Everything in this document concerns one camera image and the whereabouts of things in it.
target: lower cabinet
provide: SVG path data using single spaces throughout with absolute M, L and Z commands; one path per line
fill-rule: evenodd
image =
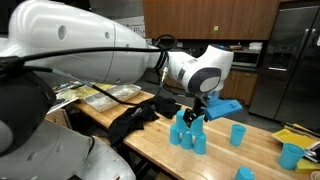
M 257 78 L 257 73 L 230 71 L 224 82 L 224 88 L 220 93 L 220 97 L 238 99 L 249 106 L 251 104 Z

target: blue object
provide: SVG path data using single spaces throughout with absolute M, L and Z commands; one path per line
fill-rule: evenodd
M 180 133 L 176 129 L 176 125 L 172 124 L 170 126 L 170 138 L 169 142 L 173 145 L 178 145 L 181 142 Z
M 193 151 L 197 154 L 205 154 L 207 152 L 207 136 L 202 134 L 201 136 L 196 136 L 193 146 Z
M 304 150 L 291 143 L 283 144 L 279 164 L 284 169 L 293 169 L 298 161 L 304 156 Z
M 220 92 L 209 94 L 210 100 L 205 114 L 210 121 L 243 109 L 237 100 L 220 100 L 219 94 Z
M 254 180 L 254 173 L 248 167 L 242 166 L 238 169 L 235 180 Z
M 241 126 L 240 124 L 232 125 L 230 143 L 234 146 L 240 146 L 246 131 L 246 128 Z
M 186 122 L 183 120 L 184 110 L 179 110 L 176 114 L 176 130 L 179 133 L 185 133 L 188 131 Z
M 192 149 L 192 136 L 190 131 L 182 134 L 181 147 L 183 149 Z
M 203 134 L 203 116 L 199 116 L 197 119 L 192 121 L 190 132 L 192 136 L 201 136 Z

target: black cloth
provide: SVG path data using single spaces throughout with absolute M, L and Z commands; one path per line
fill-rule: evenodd
M 108 131 L 109 141 L 112 146 L 117 145 L 132 131 L 143 129 L 144 122 L 159 119 L 154 111 L 172 119 L 180 108 L 181 106 L 177 105 L 174 99 L 161 96 L 143 101 L 139 105 L 126 110 L 111 123 Z

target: yellow paper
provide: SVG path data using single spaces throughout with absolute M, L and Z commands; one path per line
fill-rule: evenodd
M 295 134 L 288 129 L 282 129 L 276 133 L 273 133 L 272 137 L 274 137 L 282 143 L 292 143 L 303 149 L 317 142 L 316 139 L 312 139 L 304 135 Z

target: wooden table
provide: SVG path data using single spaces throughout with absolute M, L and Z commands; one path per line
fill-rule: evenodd
M 138 103 L 152 96 L 140 92 L 130 102 Z M 107 128 L 127 109 L 127 106 L 118 105 L 99 113 L 85 103 L 75 106 Z M 204 124 L 207 153 L 197 155 L 193 150 L 183 150 L 179 145 L 169 144 L 169 128 L 175 121 L 159 116 L 160 119 L 145 123 L 144 130 L 127 136 L 124 143 L 178 179 L 231 180 L 240 166 L 251 168 L 258 180 L 310 179 L 308 174 L 295 174 L 279 166 L 282 146 L 271 137 L 270 132 L 242 124 L 247 128 L 247 133 L 241 146 L 234 147 L 229 143 L 229 137 L 231 125 L 238 122 L 219 118 Z

